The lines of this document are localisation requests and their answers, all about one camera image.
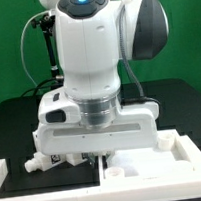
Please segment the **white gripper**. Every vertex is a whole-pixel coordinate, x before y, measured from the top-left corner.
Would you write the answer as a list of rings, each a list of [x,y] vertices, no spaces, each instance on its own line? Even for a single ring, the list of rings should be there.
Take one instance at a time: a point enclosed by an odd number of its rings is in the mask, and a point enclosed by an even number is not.
[[[122,106],[115,120],[102,129],[86,129],[78,124],[39,124],[37,139],[44,155],[88,153],[91,165],[97,153],[106,152],[106,160],[114,157],[114,150],[141,149],[157,143],[156,120],[159,107],[148,101],[139,105]]]

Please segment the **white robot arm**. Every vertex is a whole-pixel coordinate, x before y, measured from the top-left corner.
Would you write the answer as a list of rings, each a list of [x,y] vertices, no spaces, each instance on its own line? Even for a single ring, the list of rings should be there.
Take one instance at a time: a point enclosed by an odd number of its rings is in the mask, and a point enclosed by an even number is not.
[[[117,65],[155,57],[168,21],[158,0],[59,0],[56,46],[64,84],[42,97],[37,148],[45,155],[87,156],[157,142],[158,105],[125,105]]]

